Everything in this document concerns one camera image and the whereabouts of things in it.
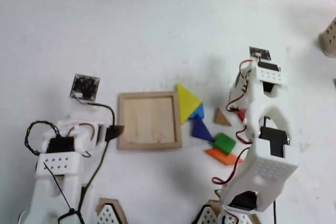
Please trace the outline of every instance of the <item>wooden frame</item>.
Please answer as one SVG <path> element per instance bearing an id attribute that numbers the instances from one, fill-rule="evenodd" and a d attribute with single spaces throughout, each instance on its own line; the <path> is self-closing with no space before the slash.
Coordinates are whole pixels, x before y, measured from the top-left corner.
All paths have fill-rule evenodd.
<path id="1" fill-rule="evenodd" d="M 119 137 L 119 149 L 182 147 L 177 92 L 120 94 L 119 123 L 125 125 Z"/>

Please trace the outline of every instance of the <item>green square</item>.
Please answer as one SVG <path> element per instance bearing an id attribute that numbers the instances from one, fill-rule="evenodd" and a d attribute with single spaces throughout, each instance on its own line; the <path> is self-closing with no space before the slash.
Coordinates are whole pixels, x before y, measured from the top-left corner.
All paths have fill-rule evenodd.
<path id="1" fill-rule="evenodd" d="M 233 147 L 235 147 L 236 141 L 224 133 L 219 133 L 215 139 L 215 148 L 220 149 L 226 154 L 230 154 Z"/>

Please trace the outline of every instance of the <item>red piece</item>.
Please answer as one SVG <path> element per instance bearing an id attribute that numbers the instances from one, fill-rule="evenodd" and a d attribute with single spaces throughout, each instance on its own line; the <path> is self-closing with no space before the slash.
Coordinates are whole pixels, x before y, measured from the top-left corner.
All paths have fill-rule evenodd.
<path id="1" fill-rule="evenodd" d="M 246 111 L 247 111 L 247 109 L 239 109 L 239 112 L 237 114 L 238 114 L 238 117 L 241 121 L 244 120 Z"/>

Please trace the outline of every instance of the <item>white table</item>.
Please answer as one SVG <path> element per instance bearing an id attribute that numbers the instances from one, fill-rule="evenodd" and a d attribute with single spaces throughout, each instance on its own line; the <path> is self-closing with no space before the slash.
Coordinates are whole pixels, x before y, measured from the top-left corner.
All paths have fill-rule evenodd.
<path id="1" fill-rule="evenodd" d="M 75 73 L 99 76 L 97 101 L 115 109 L 120 92 L 173 90 L 181 82 L 203 100 L 210 132 L 234 137 L 241 129 L 235 116 L 228 115 L 233 127 L 220 127 L 213 111 L 225 105 L 254 46 L 270 50 L 288 73 L 291 140 L 301 153 L 277 200 L 278 223 L 334 223 L 336 59 L 323 55 L 317 36 L 335 14 L 328 0 L 0 0 L 0 222 L 14 223 L 33 193 L 37 158 L 23 145 L 26 128 L 69 112 Z M 35 147 L 45 129 L 33 130 Z M 177 151 L 110 145 L 93 184 L 120 200 L 130 224 L 190 223 L 216 198 L 211 177 L 226 178 L 232 168 L 207 156 L 209 144 L 189 131 L 184 124 Z M 86 165 L 87 177 L 99 157 Z M 272 223 L 271 208 L 260 218 Z"/>

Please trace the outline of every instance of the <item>brown triangle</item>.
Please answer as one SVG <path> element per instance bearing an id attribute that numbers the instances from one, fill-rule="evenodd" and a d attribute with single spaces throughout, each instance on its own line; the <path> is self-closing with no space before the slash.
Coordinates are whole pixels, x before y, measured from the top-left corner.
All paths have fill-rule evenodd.
<path id="1" fill-rule="evenodd" d="M 216 109 L 215 117 L 214 117 L 214 123 L 225 125 L 225 126 L 231 126 L 229 120 L 222 113 L 222 111 L 220 111 L 219 108 Z"/>

